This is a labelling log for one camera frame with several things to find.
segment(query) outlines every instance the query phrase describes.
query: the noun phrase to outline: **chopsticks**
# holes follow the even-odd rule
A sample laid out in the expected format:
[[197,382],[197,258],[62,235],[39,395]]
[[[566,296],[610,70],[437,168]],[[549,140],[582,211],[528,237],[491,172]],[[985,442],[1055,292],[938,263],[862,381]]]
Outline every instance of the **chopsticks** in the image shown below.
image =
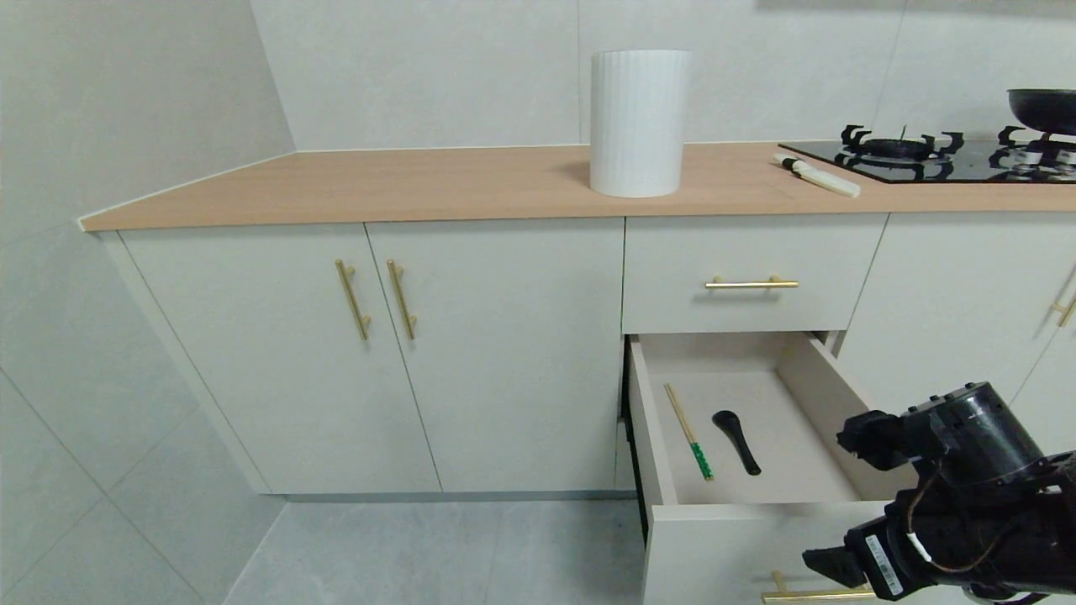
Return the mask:
[[683,428],[683,436],[688,438],[688,445],[691,446],[691,451],[695,454],[695,461],[698,462],[698,469],[703,472],[703,479],[712,481],[713,473],[710,472],[710,465],[706,462],[706,455],[703,454],[703,448],[699,447],[698,441],[695,440],[695,434],[691,432],[691,426],[688,425],[688,419],[684,418],[683,410],[680,408],[680,403],[676,399],[676,393],[672,391],[672,385],[668,382],[665,383],[665,394],[669,396],[669,403],[672,404],[672,410],[676,411],[677,420],[680,421],[680,428]]

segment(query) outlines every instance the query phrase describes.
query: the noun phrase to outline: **gray tile floor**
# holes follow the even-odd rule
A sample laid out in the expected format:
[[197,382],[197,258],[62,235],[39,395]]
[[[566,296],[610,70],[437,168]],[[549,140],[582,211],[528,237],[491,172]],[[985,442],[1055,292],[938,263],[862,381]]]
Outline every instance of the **gray tile floor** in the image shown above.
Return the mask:
[[289,503],[225,605],[631,605],[634,501]]

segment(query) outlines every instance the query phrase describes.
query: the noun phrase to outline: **wooden countertop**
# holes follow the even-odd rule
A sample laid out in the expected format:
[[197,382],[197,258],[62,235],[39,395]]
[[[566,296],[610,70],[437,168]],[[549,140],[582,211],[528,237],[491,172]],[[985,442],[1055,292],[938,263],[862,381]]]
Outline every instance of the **wooden countertop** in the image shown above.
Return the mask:
[[889,185],[824,166],[862,186],[852,199],[774,165],[777,151],[775,143],[686,145],[680,191],[645,199],[591,191],[584,145],[296,153],[104,210],[81,224],[100,231],[572,216],[1076,212],[1076,186]]

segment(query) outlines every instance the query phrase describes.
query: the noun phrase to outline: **gold bar handle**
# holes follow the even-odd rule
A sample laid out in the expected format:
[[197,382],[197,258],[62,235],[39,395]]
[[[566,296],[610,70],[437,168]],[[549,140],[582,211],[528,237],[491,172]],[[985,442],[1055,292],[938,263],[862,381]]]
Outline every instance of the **gold bar handle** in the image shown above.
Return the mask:
[[777,592],[763,592],[763,603],[835,603],[878,599],[870,590],[870,585],[863,585],[850,590],[789,592],[789,587],[784,583],[784,575],[777,571],[774,572],[774,583],[777,585]]
[[370,324],[370,315],[364,315],[358,310],[358,301],[355,300],[355,291],[351,289],[351,277],[355,275],[355,267],[345,267],[343,261],[337,258],[337,273],[340,273],[340,283],[343,292],[348,295],[348,306],[351,307],[351,316],[355,318],[355,325],[358,326],[358,335],[363,340],[369,340],[370,335],[366,332],[366,326]]
[[1054,302],[1050,305],[1050,308],[1061,313],[1061,319],[1058,320],[1058,327],[1065,327],[1068,325],[1068,320],[1073,319],[1073,312],[1076,311],[1076,294],[1073,294],[1073,299],[1068,301],[1067,307],[1062,307]]
[[782,280],[769,276],[769,281],[721,281],[721,276],[713,276],[713,281],[704,284],[706,290],[769,290],[773,287],[799,287],[799,282]]
[[400,314],[404,315],[404,327],[407,328],[407,337],[410,340],[414,340],[414,322],[419,321],[419,318],[412,315],[407,310],[407,299],[404,298],[404,286],[400,285],[400,280],[404,278],[404,267],[396,264],[392,258],[388,259],[388,275],[393,277],[393,289],[396,290],[396,304],[400,307]]

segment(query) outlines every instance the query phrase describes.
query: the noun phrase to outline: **barcode sticker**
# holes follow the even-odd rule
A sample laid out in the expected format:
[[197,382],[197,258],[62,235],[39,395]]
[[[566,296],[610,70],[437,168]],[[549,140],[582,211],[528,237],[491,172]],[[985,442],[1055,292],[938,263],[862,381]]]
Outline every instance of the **barcode sticker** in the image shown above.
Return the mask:
[[875,558],[875,563],[878,564],[878,568],[881,571],[881,577],[886,579],[886,586],[889,587],[889,591],[893,593],[893,596],[900,595],[904,592],[904,585],[901,583],[901,578],[896,577],[896,569],[893,568],[893,564],[889,562],[889,557],[886,555],[886,551],[881,548],[881,543],[878,541],[878,536],[869,535],[864,540],[867,543],[867,548],[870,549],[870,554]]

